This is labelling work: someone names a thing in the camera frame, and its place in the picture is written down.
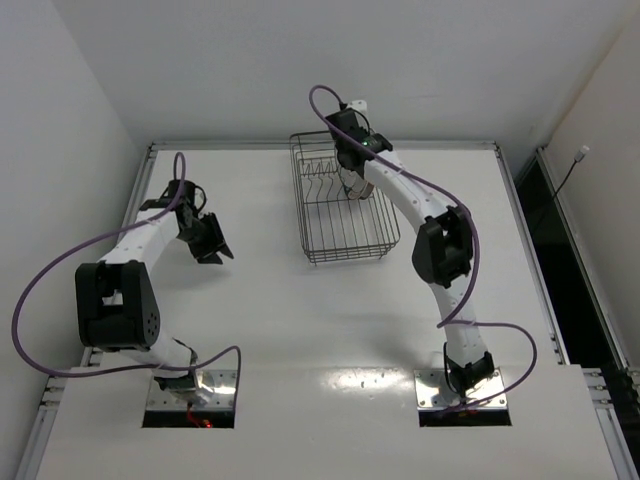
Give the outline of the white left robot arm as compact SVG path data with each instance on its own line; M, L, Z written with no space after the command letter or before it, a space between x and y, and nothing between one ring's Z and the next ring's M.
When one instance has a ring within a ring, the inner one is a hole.
M199 185L170 181L160 197L141 205L137 228L75 272L82 344L150 365L159 388L191 406L205 405L213 389L196 365L195 350L163 330L150 273L174 240L184 242L201 265L220 265L233 256L206 203Z

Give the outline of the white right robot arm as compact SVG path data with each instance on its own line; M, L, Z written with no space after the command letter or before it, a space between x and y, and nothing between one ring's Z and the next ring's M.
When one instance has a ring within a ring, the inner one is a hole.
M343 101L337 112L325 117L337 159L342 167L381 190L414 229L411 262L436 299L446 341L445 378L463 399L494 371L471 301L478 276L473 263L477 230L457 200L407 171L383 135L360 125L363 118L355 104Z

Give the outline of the white plate blue text rim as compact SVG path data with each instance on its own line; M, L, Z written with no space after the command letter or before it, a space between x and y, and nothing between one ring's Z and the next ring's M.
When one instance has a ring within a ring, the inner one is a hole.
M341 169L339 176L343 185L343 191L348 200L358 200L363 196L367 182L363 180L357 172Z

